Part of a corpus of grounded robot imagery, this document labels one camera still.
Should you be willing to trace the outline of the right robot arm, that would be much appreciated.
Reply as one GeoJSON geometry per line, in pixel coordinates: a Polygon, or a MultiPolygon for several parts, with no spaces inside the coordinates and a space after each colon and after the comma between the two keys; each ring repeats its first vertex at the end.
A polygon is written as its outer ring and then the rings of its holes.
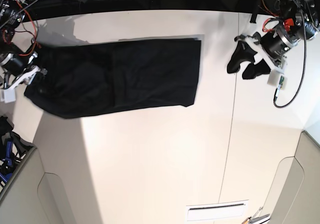
{"type": "Polygon", "coordinates": [[[32,5],[40,0],[1,0],[0,3],[0,68],[3,75],[0,76],[0,89],[15,89],[20,84],[30,85],[38,72],[46,73],[46,70],[34,65],[38,58],[36,47],[38,37],[38,24],[31,18],[28,11],[32,5]],[[31,45],[26,51],[22,51],[13,42],[17,28],[23,24],[27,17],[33,26],[33,32],[23,30],[31,35],[31,45]]]}

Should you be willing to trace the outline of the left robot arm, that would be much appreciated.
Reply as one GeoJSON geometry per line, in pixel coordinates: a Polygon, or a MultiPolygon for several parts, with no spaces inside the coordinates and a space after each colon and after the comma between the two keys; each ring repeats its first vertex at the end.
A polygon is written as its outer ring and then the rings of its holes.
{"type": "Polygon", "coordinates": [[[270,12],[262,32],[235,37],[236,49],[227,64],[228,74],[237,73],[248,62],[243,79],[270,74],[274,69],[283,73],[286,54],[300,41],[312,40],[319,33],[319,16],[314,0],[278,0],[278,12],[270,12]]]}

